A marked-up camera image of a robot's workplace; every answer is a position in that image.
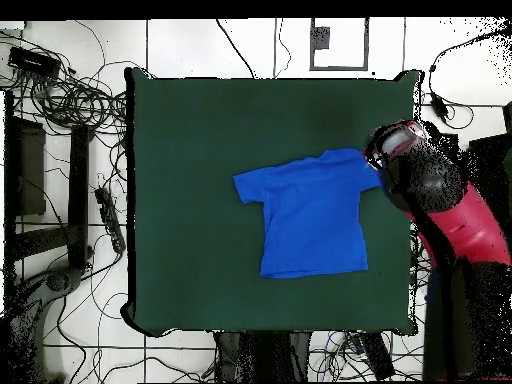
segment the t-shirt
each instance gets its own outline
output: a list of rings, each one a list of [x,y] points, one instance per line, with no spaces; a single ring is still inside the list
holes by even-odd
[[[359,198],[380,183],[359,150],[327,150],[233,178],[244,204],[263,203],[260,275],[295,278],[368,269]]]

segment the tangled wires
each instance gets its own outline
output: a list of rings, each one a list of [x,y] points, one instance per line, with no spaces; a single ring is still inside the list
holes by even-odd
[[[114,95],[111,88],[99,80],[99,75],[103,69],[114,64],[132,64],[140,69],[136,63],[132,61],[104,62],[92,77],[77,78],[77,72],[71,68],[71,63],[66,56],[2,31],[0,34],[28,43],[33,46],[28,49],[29,51],[49,56],[58,60],[60,64],[59,76],[56,79],[41,77],[20,69],[14,71],[12,78],[0,76],[0,82],[10,83],[2,88],[20,91],[15,109],[20,108],[23,98],[29,97],[35,112],[24,110],[23,113],[31,115],[35,120],[37,118],[44,119],[55,134],[60,133],[52,127],[52,124],[66,129],[87,125],[96,134],[117,133],[120,140],[124,138],[126,93]],[[14,46],[5,41],[1,43]],[[142,71],[150,77],[155,77],[147,71]],[[109,128],[114,128],[115,132],[108,131]]]
[[[333,337],[336,334],[341,334],[341,340],[335,342]],[[392,350],[392,339],[389,339],[390,351]],[[330,349],[329,345],[333,344],[334,349]],[[322,354],[320,361],[317,361],[313,367],[311,361],[309,363],[309,369],[316,374],[317,382],[325,381],[349,381],[362,379],[368,381],[366,377],[373,375],[370,370],[369,363],[366,358],[360,356],[364,352],[364,348],[361,345],[359,336],[357,333],[349,333],[346,331],[333,331],[329,333],[325,347],[322,349],[313,349],[310,354]],[[364,371],[358,369],[359,364],[364,365]],[[350,368],[355,372],[355,375],[344,376],[345,369]],[[327,374],[330,375],[330,379],[326,380]]]

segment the green table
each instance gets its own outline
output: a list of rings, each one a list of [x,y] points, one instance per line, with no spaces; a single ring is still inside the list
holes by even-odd
[[[412,331],[409,221],[380,189],[361,195],[368,271],[275,280],[258,275],[262,205],[242,205],[232,177],[361,148],[375,127],[413,117],[417,72],[397,81],[126,76],[134,100],[129,189],[136,190],[136,230],[127,238],[130,325],[152,335]]]

